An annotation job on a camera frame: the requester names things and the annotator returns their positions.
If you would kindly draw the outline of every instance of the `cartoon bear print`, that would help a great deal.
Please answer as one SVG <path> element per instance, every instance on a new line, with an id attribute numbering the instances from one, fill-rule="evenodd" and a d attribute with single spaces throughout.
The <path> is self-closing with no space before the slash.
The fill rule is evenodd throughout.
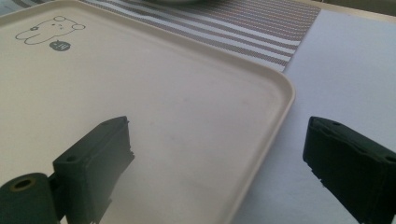
<path id="1" fill-rule="evenodd" d="M 75 30 L 85 29 L 84 25 L 77 24 L 65 17 L 57 16 L 50 21 L 43 21 L 15 36 L 19 40 L 24 40 L 27 45 L 35 45 L 46 42 L 55 36 L 68 35 Z"/>

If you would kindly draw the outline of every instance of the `printed logo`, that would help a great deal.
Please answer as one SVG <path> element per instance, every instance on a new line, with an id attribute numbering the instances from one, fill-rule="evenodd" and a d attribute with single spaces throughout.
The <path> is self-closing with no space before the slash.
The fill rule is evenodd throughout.
<path id="1" fill-rule="evenodd" d="M 66 50 L 70 49 L 71 44 L 64 42 L 64 41 L 57 40 L 57 41 L 50 43 L 49 46 L 57 51 L 66 51 Z"/>

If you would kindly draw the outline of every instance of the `table surface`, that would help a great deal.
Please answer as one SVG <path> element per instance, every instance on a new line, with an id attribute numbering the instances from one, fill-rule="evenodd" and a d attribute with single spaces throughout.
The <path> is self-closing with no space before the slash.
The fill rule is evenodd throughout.
<path id="1" fill-rule="evenodd" d="M 2 7 L 6 1 L 0 14 L 12 11 Z M 337 120 L 396 150 L 395 18 L 312 4 L 324 9 L 284 72 L 295 103 L 234 224 L 358 223 L 303 162 L 310 116 Z"/>

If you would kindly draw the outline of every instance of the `gray striped cloth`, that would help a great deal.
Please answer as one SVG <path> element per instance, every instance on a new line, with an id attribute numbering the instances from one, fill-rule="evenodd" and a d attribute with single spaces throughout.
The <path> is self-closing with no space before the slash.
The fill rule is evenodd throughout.
<path id="1" fill-rule="evenodd" d="M 48 0 L 12 0 L 30 7 Z M 320 9 L 290 0 L 81 0 L 283 71 Z"/>

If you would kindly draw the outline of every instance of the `white plastic tray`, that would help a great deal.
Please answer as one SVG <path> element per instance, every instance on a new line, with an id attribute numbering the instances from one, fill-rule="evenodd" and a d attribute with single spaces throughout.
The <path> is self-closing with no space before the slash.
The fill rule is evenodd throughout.
<path id="1" fill-rule="evenodd" d="M 104 224 L 229 223 L 294 99 L 275 70 L 74 1 L 0 18 L 0 71 L 0 184 L 131 121 Z"/>

